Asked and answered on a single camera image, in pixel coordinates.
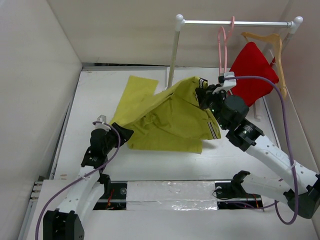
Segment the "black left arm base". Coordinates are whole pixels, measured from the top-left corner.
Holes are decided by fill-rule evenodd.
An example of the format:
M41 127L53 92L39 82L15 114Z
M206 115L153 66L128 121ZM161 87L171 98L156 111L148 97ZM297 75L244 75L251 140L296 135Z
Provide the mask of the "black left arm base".
M126 181L112 181L110 191L97 201L93 209L108 211L126 210L127 185Z

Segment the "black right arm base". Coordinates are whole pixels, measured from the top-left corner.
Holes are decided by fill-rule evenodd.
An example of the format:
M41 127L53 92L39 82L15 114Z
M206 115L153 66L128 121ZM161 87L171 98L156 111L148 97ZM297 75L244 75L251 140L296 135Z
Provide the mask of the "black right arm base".
M258 194L237 191L230 181L215 181L212 196L217 199L219 210L236 210L243 208L257 209L263 207L262 197Z

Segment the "yellow-green trousers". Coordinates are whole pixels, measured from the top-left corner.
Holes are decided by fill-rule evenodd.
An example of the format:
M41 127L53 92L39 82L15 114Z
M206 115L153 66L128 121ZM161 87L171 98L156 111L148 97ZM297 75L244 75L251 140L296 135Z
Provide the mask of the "yellow-green trousers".
M202 153L204 140L219 140L220 127L209 109L200 109L196 89L208 87L193 76L155 93L158 81L130 76L111 120L132 130L132 150Z

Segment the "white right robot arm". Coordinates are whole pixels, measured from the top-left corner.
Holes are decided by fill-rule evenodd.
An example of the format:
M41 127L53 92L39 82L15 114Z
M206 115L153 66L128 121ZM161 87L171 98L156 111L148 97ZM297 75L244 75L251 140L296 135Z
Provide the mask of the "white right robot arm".
M267 180L248 171L240 171L231 180L231 191L237 197L258 194L287 204L292 211L311 219L320 206L320 175L290 157L256 125L246 119L249 107L236 95L225 90L216 91L215 85L196 88L199 108L209 110L235 147L258 159L279 179Z

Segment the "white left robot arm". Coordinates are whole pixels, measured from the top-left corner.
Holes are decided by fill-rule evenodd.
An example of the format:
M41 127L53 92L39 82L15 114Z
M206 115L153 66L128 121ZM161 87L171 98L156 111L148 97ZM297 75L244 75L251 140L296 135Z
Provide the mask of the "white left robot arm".
M90 145L84 154L77 178L48 200L51 203L64 191L68 192L55 210L47 209L49 203L44 205L36 224L36 239L42 233L44 240L83 240L85 218L100 198L112 194L110 177L103 173L106 165L114 159L114 156L108 157L108 154L112 150L118 151L134 131L115 122L107 124L102 120L94 121L93 125Z

